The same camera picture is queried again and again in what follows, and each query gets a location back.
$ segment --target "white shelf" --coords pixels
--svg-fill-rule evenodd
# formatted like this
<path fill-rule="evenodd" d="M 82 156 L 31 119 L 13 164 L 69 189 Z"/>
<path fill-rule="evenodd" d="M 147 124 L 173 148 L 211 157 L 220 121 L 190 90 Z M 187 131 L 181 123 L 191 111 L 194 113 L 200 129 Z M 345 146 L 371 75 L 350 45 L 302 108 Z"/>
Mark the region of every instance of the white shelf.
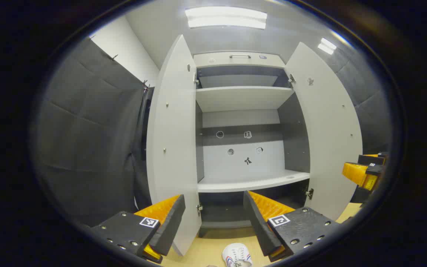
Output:
<path fill-rule="evenodd" d="M 198 191 L 199 193 L 222 193 L 262 189 L 303 181 L 309 179 L 309 176 L 307 172 L 288 169 L 266 176 L 239 178 L 235 182 L 219 182 L 218 177 L 205 176 L 198 183 Z"/>
<path fill-rule="evenodd" d="M 195 98 L 202 112 L 278 109 L 294 91 L 274 86 L 225 86 L 198 89 Z"/>

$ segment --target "sticker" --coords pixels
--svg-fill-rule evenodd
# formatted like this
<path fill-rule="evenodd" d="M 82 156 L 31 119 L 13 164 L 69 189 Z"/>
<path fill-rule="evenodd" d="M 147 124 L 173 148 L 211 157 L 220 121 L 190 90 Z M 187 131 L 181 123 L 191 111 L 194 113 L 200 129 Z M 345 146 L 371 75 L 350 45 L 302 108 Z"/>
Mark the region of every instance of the sticker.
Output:
<path fill-rule="evenodd" d="M 268 219 L 271 224 L 273 225 L 273 227 L 279 226 L 281 224 L 285 224 L 285 223 L 289 223 L 290 220 L 288 218 L 286 218 L 286 216 L 284 215 L 279 215 L 273 218 L 269 218 Z"/>
<path fill-rule="evenodd" d="M 144 217 L 144 219 L 139 224 L 147 226 L 147 227 L 154 228 L 154 226 L 156 226 L 156 224 L 158 223 L 158 221 L 159 220 L 148 218 L 148 217 Z"/>
<path fill-rule="evenodd" d="M 250 139 L 251 138 L 251 132 L 250 131 L 246 131 L 244 132 L 244 137 Z"/>

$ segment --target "sneaker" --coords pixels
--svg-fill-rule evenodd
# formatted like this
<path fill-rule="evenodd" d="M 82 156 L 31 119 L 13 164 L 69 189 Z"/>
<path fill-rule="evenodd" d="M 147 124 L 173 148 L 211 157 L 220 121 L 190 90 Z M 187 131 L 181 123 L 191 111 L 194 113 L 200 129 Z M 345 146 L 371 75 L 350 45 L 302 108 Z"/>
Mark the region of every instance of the sneaker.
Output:
<path fill-rule="evenodd" d="M 228 245 L 222 257 L 227 267 L 252 267 L 253 262 L 248 249 L 242 243 L 233 243 Z"/>

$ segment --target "floor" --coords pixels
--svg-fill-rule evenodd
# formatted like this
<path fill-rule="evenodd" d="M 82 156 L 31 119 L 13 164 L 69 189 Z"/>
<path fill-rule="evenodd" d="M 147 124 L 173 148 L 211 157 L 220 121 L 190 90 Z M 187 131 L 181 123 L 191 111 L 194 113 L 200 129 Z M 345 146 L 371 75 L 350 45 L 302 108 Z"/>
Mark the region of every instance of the floor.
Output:
<path fill-rule="evenodd" d="M 349 203 L 336 221 L 342 223 L 350 216 L 354 216 L 360 210 L 360 205 L 360 203 Z M 203 238 L 194 239 L 184 257 L 177 255 L 171 248 L 168 255 L 164 257 L 162 265 L 167 267 L 225 267 L 222 252 L 227 245 L 232 243 L 246 245 L 254 266 L 265 266 L 271 263 L 268 257 L 264 257 L 261 253 L 253 228 L 238 228 L 207 231 Z"/>

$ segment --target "fluorescent light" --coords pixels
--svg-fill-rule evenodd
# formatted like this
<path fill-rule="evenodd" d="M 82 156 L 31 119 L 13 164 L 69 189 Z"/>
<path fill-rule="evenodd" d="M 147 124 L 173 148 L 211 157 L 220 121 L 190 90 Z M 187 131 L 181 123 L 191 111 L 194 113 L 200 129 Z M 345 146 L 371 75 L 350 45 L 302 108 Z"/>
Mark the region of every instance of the fluorescent light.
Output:
<path fill-rule="evenodd" d="M 334 37 L 336 37 L 337 39 L 339 39 L 339 41 L 342 42 L 342 44 L 345 44 L 349 47 L 352 47 L 352 45 L 344 39 L 344 37 L 340 36 L 337 32 L 334 32 L 333 30 L 331 31 L 332 35 L 334 35 Z"/>
<path fill-rule="evenodd" d="M 241 7 L 195 7 L 185 10 L 189 27 L 243 26 L 266 28 L 265 12 Z"/>
<path fill-rule="evenodd" d="M 329 55 L 332 55 L 334 53 L 333 49 L 330 49 L 329 47 L 325 46 L 325 44 L 323 43 L 320 43 L 317 47 Z"/>
<path fill-rule="evenodd" d="M 335 50 L 337 47 L 335 46 L 335 44 L 332 44 L 331 42 L 327 41 L 326 39 L 322 38 L 321 39 L 321 43 L 325 44 L 327 47 L 329 47 L 332 50 Z"/>

